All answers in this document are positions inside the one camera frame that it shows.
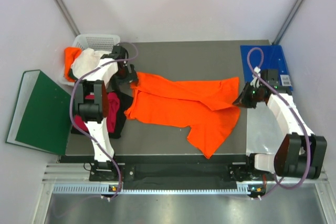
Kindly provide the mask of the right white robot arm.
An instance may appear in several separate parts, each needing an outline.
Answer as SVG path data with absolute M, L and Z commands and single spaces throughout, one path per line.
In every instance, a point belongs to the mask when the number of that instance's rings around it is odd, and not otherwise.
M 277 86 L 277 96 L 264 85 L 245 84 L 234 105 L 247 109 L 244 165 L 228 167 L 231 178 L 256 180 L 263 174 L 318 179 L 327 141 L 304 123 L 288 87 Z

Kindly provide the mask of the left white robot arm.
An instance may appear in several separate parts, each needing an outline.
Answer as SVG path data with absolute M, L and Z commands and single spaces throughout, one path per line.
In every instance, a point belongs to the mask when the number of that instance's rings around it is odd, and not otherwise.
M 107 88 L 110 81 L 118 88 L 121 84 L 138 80 L 134 65 L 128 66 L 129 60 L 131 58 L 124 47 L 114 46 L 78 78 L 71 94 L 71 122 L 91 139 L 94 149 L 90 181 L 111 181 L 121 177 L 108 134 L 110 103 Z

